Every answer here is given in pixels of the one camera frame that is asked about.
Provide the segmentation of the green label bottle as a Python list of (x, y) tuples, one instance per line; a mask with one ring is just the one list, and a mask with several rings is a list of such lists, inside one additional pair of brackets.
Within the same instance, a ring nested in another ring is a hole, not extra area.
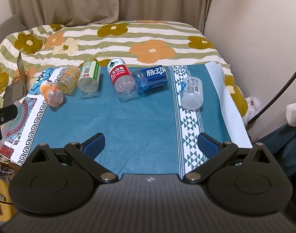
[(78, 80), (78, 88), (84, 93), (98, 91), (101, 66), (96, 59), (90, 59), (83, 63)]

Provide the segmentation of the grey laptop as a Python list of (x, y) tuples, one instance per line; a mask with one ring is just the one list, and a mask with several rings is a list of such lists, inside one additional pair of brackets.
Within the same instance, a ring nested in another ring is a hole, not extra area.
[(3, 96), (3, 107), (7, 107), (13, 104), (15, 101), (21, 100), (28, 93), (26, 73), (24, 70), (21, 53), (19, 53), (17, 65), (19, 78), (5, 90), (5, 94)]

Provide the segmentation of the orange juice bottle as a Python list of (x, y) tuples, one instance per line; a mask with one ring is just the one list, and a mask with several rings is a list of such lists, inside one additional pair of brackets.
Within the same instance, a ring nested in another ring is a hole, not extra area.
[(42, 82), (40, 86), (40, 93), (47, 104), (51, 107), (59, 107), (64, 101), (63, 92), (52, 82)]

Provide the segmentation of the floral striped duvet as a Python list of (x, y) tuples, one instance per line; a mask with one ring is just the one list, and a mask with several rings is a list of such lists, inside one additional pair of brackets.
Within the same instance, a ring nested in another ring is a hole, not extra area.
[(101, 66), (121, 58), (130, 67), (216, 62), (223, 67), (225, 85), (243, 121), (248, 120), (248, 103), (214, 44), (189, 24), (149, 20), (76, 27), (50, 24), (5, 36), (0, 42), (0, 107), (6, 88), (20, 77), (19, 59), (31, 87), (46, 68), (81, 66), (93, 58)]

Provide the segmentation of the white frosted bottle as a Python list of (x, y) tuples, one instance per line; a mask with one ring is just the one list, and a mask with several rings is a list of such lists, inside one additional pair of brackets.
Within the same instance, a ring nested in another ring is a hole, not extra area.
[(202, 81), (193, 76), (186, 77), (181, 82), (181, 106), (186, 110), (198, 110), (204, 102)]

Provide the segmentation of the blue patterned tablecloth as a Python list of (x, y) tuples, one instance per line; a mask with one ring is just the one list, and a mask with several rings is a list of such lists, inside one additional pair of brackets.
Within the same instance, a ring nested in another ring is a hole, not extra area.
[[(19, 106), (18, 116), (0, 144), (0, 154), (22, 165), (40, 143), (61, 148), (103, 133), (105, 148), (95, 160), (116, 175), (183, 176), (208, 160), (197, 145), (200, 133), (251, 148), (220, 64), (170, 66), (166, 71), (167, 85), (122, 102), (107, 69), (102, 68), (100, 88), (94, 97), (83, 98), (76, 90), (65, 96), (60, 107), (52, 108), (39, 87), (44, 81), (57, 81), (65, 68), (48, 68)], [(204, 102), (198, 110), (181, 106), (181, 82), (189, 76), (202, 81)]]

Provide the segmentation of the yellow drink bottle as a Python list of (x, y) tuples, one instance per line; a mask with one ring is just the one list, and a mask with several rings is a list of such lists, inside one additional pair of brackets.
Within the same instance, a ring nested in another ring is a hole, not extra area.
[(69, 66), (66, 68), (63, 75), (57, 82), (58, 88), (63, 92), (64, 95), (71, 95), (74, 88), (76, 87), (81, 69), (77, 66)]

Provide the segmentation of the red label water bottle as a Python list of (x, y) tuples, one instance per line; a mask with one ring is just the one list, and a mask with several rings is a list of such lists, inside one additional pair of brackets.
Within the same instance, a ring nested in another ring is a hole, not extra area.
[(121, 101), (138, 97), (138, 84), (123, 59), (114, 58), (109, 61), (107, 71)]

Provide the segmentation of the grey headboard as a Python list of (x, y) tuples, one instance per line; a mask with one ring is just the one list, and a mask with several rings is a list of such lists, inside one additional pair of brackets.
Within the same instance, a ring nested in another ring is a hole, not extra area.
[(21, 23), (18, 15), (13, 15), (2, 24), (0, 24), (0, 44), (10, 34), (15, 32), (21, 32), (26, 27)]

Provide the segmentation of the blue label bottle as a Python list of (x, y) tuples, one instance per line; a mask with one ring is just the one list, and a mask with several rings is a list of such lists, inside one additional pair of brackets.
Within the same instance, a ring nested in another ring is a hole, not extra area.
[(168, 82), (167, 71), (162, 65), (135, 70), (132, 72), (132, 76), (138, 84), (138, 93), (140, 94), (156, 87), (165, 86)]

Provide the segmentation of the beige curtain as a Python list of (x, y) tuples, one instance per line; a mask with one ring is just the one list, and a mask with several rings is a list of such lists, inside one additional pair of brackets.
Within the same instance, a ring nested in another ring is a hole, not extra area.
[(117, 21), (175, 21), (203, 31), (210, 0), (9, 0), (27, 28)]

